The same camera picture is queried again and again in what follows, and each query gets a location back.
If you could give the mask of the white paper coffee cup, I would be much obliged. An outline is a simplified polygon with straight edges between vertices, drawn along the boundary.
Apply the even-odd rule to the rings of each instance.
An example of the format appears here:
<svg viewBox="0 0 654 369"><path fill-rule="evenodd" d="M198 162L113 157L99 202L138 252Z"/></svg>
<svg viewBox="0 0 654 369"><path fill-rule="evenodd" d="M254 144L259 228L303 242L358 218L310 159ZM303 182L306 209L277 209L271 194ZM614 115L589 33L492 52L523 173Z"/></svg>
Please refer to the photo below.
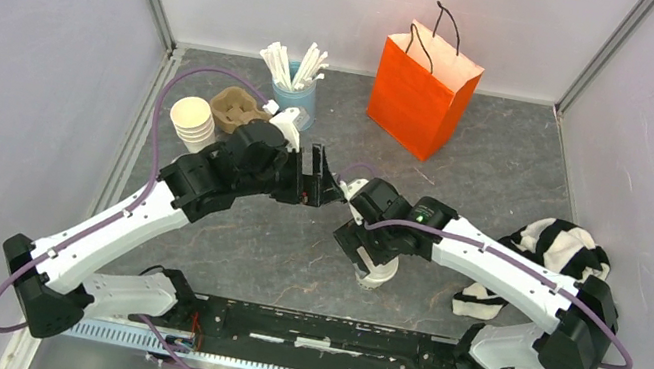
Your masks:
<svg viewBox="0 0 654 369"><path fill-rule="evenodd" d="M354 265L357 283L365 290L379 288L392 279L399 269L399 259L393 258L385 264L374 264L367 251L361 246L357 249L362 265Z"/></svg>

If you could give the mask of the orange paper bag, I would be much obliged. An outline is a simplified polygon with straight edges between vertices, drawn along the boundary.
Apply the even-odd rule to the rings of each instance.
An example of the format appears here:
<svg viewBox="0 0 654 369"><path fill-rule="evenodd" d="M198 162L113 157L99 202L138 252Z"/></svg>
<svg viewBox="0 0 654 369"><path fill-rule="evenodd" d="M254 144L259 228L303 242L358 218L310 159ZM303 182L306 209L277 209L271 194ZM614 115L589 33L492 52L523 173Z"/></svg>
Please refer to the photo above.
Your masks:
<svg viewBox="0 0 654 369"><path fill-rule="evenodd" d="M454 134L484 68L461 52L460 30L450 44L437 30L455 18L441 2L435 24L413 20L407 32L390 34L376 71L366 113L421 161Z"/></svg>

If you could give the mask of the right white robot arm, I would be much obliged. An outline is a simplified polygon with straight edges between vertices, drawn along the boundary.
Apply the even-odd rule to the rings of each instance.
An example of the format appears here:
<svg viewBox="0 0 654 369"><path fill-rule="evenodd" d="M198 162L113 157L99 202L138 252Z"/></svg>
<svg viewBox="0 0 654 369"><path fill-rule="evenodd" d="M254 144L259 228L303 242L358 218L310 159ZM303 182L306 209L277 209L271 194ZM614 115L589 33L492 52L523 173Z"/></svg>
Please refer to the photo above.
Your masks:
<svg viewBox="0 0 654 369"><path fill-rule="evenodd" d="M416 205L383 179L341 182L353 218L334 238L364 288L392 279L403 255L461 273L528 317L521 325L475 325L452 356L453 369L599 369L617 334L610 286L545 269L490 239L435 198Z"/></svg>

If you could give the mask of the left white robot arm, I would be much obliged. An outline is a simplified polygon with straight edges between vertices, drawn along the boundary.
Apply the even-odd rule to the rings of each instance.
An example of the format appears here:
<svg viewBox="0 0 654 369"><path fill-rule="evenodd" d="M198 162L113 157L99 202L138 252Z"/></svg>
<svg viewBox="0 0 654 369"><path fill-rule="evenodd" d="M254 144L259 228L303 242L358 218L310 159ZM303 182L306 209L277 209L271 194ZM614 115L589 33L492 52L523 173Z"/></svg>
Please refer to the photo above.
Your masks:
<svg viewBox="0 0 654 369"><path fill-rule="evenodd" d="M279 203L321 207L345 200L322 145L312 147L312 172L301 147L273 123L256 120L199 152L158 169L144 187L88 220L41 239L10 236L2 248L13 288L37 339L62 334L83 318L158 316L166 326L189 322L194 304L167 276L100 276L98 269L165 232L228 210L237 198L263 195ZM0 326L0 333L19 326Z"/></svg>

